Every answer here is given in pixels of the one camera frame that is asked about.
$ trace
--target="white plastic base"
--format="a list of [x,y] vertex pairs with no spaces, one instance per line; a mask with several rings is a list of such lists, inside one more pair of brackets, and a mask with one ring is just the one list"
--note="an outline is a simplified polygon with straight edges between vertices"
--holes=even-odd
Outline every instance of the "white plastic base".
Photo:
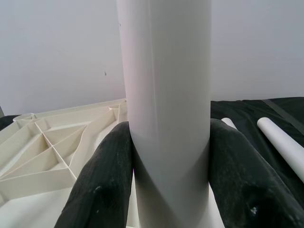
[[[127,105],[122,99],[14,121],[0,132],[0,227],[52,228],[82,167],[112,128],[127,121]],[[209,197],[211,227],[223,228],[212,191]],[[127,227],[140,227],[135,181]]]

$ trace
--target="white rod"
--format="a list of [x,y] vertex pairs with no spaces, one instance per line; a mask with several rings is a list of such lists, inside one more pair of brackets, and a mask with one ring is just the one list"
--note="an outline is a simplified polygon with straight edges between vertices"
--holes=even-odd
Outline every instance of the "white rod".
[[237,127],[234,125],[234,123],[232,122],[232,120],[230,120],[229,118],[223,118],[222,121],[227,124],[230,127],[233,127],[234,129],[237,130]]
[[211,2],[117,4],[140,224],[206,227]]
[[304,183],[304,148],[266,117],[257,125]]

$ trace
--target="white background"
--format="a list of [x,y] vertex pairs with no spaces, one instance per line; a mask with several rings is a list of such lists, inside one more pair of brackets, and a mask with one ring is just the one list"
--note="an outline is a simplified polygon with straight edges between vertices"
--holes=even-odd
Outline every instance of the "white background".
[[[212,99],[304,96],[304,1],[212,5]],[[6,115],[123,97],[115,0],[0,2]]]

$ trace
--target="black cloth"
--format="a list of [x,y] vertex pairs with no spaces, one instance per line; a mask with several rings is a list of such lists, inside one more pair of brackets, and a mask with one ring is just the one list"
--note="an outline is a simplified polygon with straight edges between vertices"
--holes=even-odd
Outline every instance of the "black cloth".
[[132,151],[129,123],[120,123],[83,167],[55,228],[125,228]]
[[7,115],[4,117],[0,118],[0,131],[4,128],[6,128],[7,126],[9,126],[10,124],[13,123],[13,119],[17,117],[17,115]]
[[226,228],[302,228],[304,210],[239,131],[211,120],[209,181]]
[[[270,99],[277,106],[304,123],[304,97]],[[230,118],[237,129],[242,132],[260,155],[276,171],[294,198],[304,208],[304,184],[290,168],[287,162],[264,136],[257,126],[257,121],[268,117],[283,131],[304,147],[304,136],[286,119],[275,112],[262,100],[212,101],[211,118]]]

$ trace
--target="white plastic tube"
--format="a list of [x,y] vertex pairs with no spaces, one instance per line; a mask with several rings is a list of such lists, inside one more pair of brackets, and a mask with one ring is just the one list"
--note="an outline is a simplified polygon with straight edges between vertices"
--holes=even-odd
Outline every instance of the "white plastic tube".
[[141,227],[207,227],[211,2],[117,3]]
[[269,118],[259,119],[257,125],[304,183],[304,148]]
[[237,130],[237,127],[234,125],[234,123],[232,122],[232,120],[230,120],[229,118],[223,118],[222,121],[227,124],[230,127],[233,127],[234,129]]

